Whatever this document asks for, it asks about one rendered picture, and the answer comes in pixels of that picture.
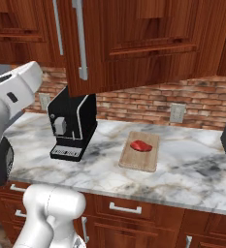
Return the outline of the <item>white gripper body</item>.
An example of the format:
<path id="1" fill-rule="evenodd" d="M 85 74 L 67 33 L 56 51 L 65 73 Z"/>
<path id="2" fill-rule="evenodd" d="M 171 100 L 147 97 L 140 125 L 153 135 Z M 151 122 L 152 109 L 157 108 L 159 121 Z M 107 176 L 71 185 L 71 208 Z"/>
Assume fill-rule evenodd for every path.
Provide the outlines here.
<path id="1" fill-rule="evenodd" d="M 31 105 L 42 84 L 43 71 L 36 61 L 17 68 L 16 97 L 21 105 Z"/>

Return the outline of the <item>wooden base cabinet door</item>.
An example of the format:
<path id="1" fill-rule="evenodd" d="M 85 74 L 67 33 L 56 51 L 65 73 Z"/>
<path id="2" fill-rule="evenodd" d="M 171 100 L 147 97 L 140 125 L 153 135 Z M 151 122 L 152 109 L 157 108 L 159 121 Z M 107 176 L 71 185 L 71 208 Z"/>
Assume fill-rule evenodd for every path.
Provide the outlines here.
<path id="1" fill-rule="evenodd" d="M 175 248 L 174 231 L 112 219 L 87 217 L 88 248 Z"/>
<path id="2" fill-rule="evenodd" d="M 191 233 L 182 233 L 178 237 L 176 248 L 185 248 L 187 235 L 192 236 L 190 248 L 226 248 L 226 239 L 213 238 Z"/>

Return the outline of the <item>wooden cutting board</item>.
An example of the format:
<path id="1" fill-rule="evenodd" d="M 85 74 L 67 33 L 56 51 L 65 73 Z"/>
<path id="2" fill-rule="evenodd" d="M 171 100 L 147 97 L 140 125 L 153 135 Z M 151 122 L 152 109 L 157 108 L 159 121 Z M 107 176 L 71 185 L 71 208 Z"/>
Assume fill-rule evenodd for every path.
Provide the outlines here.
<path id="1" fill-rule="evenodd" d="M 140 152 L 130 147 L 130 143 L 134 140 L 142 140 L 152 146 L 149 152 Z M 123 151 L 118 164 L 122 168 L 155 172 L 157 166 L 157 157 L 160 138 L 158 135 L 145 132 L 131 131 L 125 142 Z"/>

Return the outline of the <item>red raw meat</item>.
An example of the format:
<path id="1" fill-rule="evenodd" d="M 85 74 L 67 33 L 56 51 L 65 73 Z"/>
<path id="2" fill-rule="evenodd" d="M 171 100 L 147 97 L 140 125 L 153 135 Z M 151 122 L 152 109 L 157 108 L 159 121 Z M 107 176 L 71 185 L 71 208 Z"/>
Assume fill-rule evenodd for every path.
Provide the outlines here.
<path id="1" fill-rule="evenodd" d="M 151 145 L 139 139 L 132 141 L 130 147 L 140 152 L 149 152 L 152 149 Z"/>

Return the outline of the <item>black coffee machine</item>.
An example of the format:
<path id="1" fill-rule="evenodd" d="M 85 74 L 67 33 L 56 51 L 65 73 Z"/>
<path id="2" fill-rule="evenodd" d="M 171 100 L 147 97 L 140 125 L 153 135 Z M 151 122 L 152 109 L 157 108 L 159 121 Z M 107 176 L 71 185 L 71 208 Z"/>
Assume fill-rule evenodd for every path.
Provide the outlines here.
<path id="1" fill-rule="evenodd" d="M 70 97 L 65 86 L 48 104 L 56 145 L 51 159 L 79 162 L 97 128 L 96 95 Z"/>

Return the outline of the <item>wooden drawer front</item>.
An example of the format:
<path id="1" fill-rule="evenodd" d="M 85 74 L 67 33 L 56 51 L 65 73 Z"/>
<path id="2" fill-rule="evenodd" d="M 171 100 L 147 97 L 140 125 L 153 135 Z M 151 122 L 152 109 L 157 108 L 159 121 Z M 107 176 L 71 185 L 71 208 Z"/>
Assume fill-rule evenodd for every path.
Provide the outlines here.
<path id="1" fill-rule="evenodd" d="M 210 235 L 226 238 L 226 215 L 211 214 L 207 225 Z"/>
<path id="2" fill-rule="evenodd" d="M 26 218 L 16 216 L 17 210 L 20 210 L 22 214 L 26 213 L 25 207 L 21 201 L 0 198 L 0 220 L 15 224 L 23 224 Z"/>
<path id="3" fill-rule="evenodd" d="M 13 200 L 21 200 L 24 192 L 17 192 L 10 190 L 12 184 L 15 184 L 17 187 L 27 189 L 30 184 L 19 181 L 8 181 L 4 186 L 0 187 L 0 198 L 8 198 Z"/>
<path id="4" fill-rule="evenodd" d="M 110 210 L 110 202 L 114 202 L 116 206 L 128 207 L 133 209 L 135 209 L 137 206 L 141 206 L 142 214 Z M 95 203 L 96 212 L 98 214 L 150 221 L 156 223 L 157 225 L 162 225 L 165 221 L 180 220 L 183 215 L 183 210 L 180 208 L 144 201 L 133 201 L 114 197 L 96 196 Z"/>

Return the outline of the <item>grey wall outlet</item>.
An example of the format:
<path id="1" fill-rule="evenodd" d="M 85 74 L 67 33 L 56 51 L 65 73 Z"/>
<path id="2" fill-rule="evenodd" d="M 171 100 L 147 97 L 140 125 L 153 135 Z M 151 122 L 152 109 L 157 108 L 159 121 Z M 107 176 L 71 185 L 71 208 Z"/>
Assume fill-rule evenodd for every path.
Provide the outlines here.
<path id="1" fill-rule="evenodd" d="M 171 104 L 170 121 L 172 123 L 181 123 L 185 114 L 185 104 Z"/>
<path id="2" fill-rule="evenodd" d="M 46 110 L 48 107 L 48 103 L 50 102 L 50 95 L 48 93 L 40 93 L 39 100 L 41 104 L 41 109 Z"/>

